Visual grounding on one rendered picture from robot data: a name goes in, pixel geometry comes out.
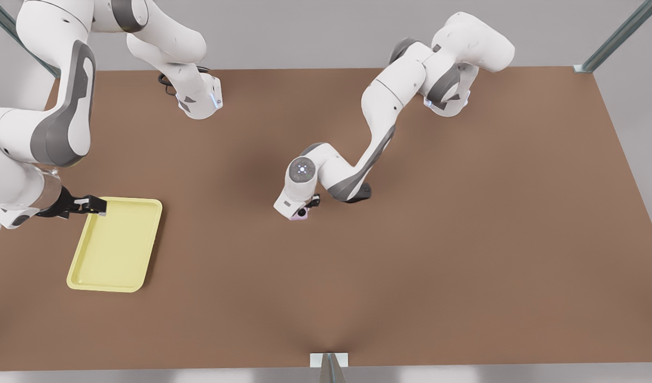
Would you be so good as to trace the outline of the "yellow rectangular plastic tray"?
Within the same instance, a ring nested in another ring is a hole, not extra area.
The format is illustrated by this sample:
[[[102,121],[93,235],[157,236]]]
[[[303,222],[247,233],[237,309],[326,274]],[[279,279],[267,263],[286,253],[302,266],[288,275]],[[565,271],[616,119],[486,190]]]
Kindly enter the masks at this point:
[[[157,199],[104,197],[105,215],[89,215],[66,283],[72,289],[134,293],[145,282],[162,215]]]

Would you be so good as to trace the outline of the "silver frame post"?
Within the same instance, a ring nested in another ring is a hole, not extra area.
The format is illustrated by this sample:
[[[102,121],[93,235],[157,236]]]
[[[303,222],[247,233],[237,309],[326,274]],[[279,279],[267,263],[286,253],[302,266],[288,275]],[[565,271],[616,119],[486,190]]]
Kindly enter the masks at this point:
[[[9,34],[14,41],[16,41],[31,57],[33,57],[39,65],[43,66],[54,78],[60,78],[60,70],[52,65],[49,65],[45,61],[38,58],[33,54],[21,41],[17,31],[16,31],[16,20],[13,18],[7,10],[5,10],[2,5],[0,5],[0,28],[2,28],[7,34]]]
[[[652,0],[640,6],[582,64],[572,66],[574,73],[593,73],[652,16]]]
[[[310,367],[319,368],[319,383],[346,383],[342,368],[349,366],[348,353],[311,353]]]

